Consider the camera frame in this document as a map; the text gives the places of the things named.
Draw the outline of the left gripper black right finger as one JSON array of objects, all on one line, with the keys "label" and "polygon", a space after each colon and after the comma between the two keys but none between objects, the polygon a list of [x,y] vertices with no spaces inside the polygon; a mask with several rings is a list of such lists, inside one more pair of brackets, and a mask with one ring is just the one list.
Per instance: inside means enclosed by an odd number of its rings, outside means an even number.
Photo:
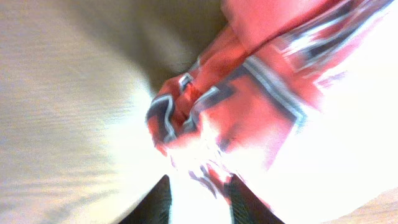
[{"label": "left gripper black right finger", "polygon": [[237,175],[231,177],[224,189],[231,201],[234,224],[284,224]]}]

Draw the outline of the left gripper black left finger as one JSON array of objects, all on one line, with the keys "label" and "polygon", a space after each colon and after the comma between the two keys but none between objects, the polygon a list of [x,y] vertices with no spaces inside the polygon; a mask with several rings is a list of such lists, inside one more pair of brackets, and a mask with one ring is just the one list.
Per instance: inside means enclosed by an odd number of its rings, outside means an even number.
[{"label": "left gripper black left finger", "polygon": [[164,175],[119,224],[168,224],[171,204],[170,179]]}]

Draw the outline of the orange red t-shirt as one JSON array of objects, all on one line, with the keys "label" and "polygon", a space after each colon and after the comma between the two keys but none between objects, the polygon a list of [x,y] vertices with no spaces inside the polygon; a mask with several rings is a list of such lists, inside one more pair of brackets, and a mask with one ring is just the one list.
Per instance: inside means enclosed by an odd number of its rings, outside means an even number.
[{"label": "orange red t-shirt", "polygon": [[284,223],[397,187],[397,2],[226,1],[226,29],[147,112],[155,147],[225,198],[237,175]]}]

